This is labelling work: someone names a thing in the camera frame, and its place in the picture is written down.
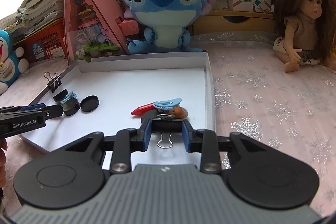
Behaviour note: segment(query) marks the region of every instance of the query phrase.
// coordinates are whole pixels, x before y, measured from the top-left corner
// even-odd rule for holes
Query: doll
[[[332,0],[274,0],[275,29],[281,35],[273,46],[285,63],[285,72],[300,65],[325,65],[336,70],[330,59],[335,34]]]

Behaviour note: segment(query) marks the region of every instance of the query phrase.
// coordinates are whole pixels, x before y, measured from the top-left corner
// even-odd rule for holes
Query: plush toy's head
[[[135,18],[148,27],[186,27],[199,15],[207,14],[216,0],[124,0],[125,18]]]
[[[13,48],[10,43],[9,35],[6,31],[0,30],[0,62],[4,62],[12,52]]]

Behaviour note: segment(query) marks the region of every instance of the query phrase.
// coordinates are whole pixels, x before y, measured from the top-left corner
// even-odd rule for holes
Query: doll's face
[[[300,10],[303,14],[315,20],[322,15],[322,0],[301,0]]]

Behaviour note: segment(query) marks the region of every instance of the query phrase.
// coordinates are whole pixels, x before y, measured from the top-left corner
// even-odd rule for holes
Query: white tray
[[[44,89],[31,104],[54,105],[53,96],[64,89],[73,91],[81,102],[96,95],[96,110],[79,110],[70,117],[47,120],[46,126],[24,133],[28,142],[44,152],[58,149],[91,132],[105,136],[119,130],[139,128],[139,117],[130,114],[138,106],[155,101],[182,98],[181,107],[188,110],[188,119],[195,128],[215,130],[214,90],[207,53],[162,53],[127,55],[77,61],[62,74],[62,85],[51,93]],[[132,153],[132,168],[144,164],[186,164],[199,166],[200,154],[185,152],[182,137],[172,135],[173,147],[161,149],[161,135],[152,135],[146,152]],[[108,169],[112,153],[107,153],[103,168]]]

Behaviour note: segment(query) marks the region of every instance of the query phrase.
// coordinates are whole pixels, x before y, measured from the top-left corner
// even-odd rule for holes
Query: brown acorn
[[[169,112],[169,115],[173,115],[176,119],[182,119],[184,120],[185,118],[188,117],[188,112],[185,108],[182,107],[174,107],[172,108]]]

